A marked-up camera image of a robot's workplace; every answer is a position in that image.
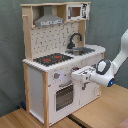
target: toy kitchen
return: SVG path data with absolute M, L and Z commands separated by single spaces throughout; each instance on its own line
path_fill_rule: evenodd
M 73 75 L 83 67 L 95 67 L 105 52 L 101 46 L 85 44 L 90 5 L 21 5 L 26 108 L 47 128 L 101 95 L 100 85 Z

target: knob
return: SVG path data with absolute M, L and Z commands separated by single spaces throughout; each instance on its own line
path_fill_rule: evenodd
M 55 73 L 55 74 L 54 74 L 54 78 L 55 78 L 55 79 L 59 78 L 59 76 L 60 76 L 60 74 L 58 74 L 58 73 Z
M 76 71 L 76 70 L 79 70 L 80 68 L 78 67 L 73 67 L 72 70 Z

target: black burner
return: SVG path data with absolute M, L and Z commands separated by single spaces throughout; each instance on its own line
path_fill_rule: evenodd
M 54 54 L 51 54 L 51 55 L 36 58 L 36 59 L 34 59 L 34 62 L 43 64 L 45 66 L 50 66 L 50 65 L 53 65 L 53 64 L 56 64 L 56 63 L 60 63 L 60 62 L 69 60 L 71 58 L 73 58 L 73 57 L 63 55 L 63 54 L 60 54 L 60 53 L 54 53 Z

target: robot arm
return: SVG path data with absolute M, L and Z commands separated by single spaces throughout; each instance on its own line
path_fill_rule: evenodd
M 128 57 L 128 30 L 121 37 L 121 51 L 116 58 L 110 60 L 101 60 L 94 72 L 91 73 L 90 81 L 100 85 L 110 87 L 114 83 L 114 75 L 119 70 L 120 66 Z
M 121 51 L 117 57 L 111 62 L 110 60 L 102 59 L 97 64 L 96 69 L 87 66 L 72 73 L 72 78 L 80 80 L 83 83 L 95 82 L 99 85 L 110 87 L 114 84 L 114 75 L 119 70 L 120 66 L 128 57 L 128 30 L 121 37 Z

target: tiled backsplash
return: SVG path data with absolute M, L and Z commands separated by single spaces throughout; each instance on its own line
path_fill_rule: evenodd
M 67 49 L 70 37 L 78 33 L 79 22 L 69 22 L 46 27 L 35 27 L 31 31 L 33 58 Z M 78 46 L 78 36 L 73 38 Z

